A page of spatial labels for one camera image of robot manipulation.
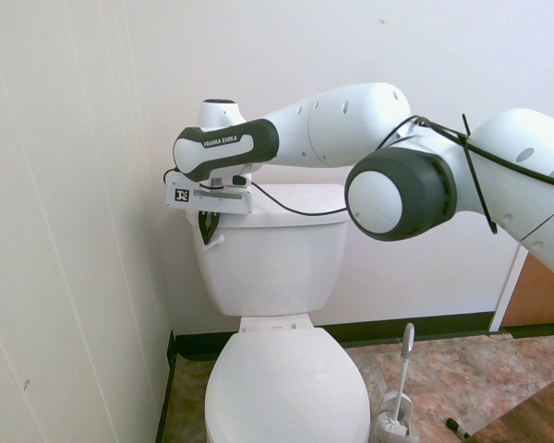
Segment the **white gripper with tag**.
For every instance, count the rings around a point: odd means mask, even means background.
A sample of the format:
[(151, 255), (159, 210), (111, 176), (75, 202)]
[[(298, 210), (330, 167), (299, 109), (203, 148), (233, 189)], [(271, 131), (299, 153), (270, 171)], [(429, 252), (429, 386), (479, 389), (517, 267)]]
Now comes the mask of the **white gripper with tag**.
[(199, 233), (204, 244), (214, 236), (220, 213), (246, 215), (252, 211), (248, 187), (205, 186), (182, 174), (166, 175), (166, 186), (166, 204), (170, 208), (199, 211)]

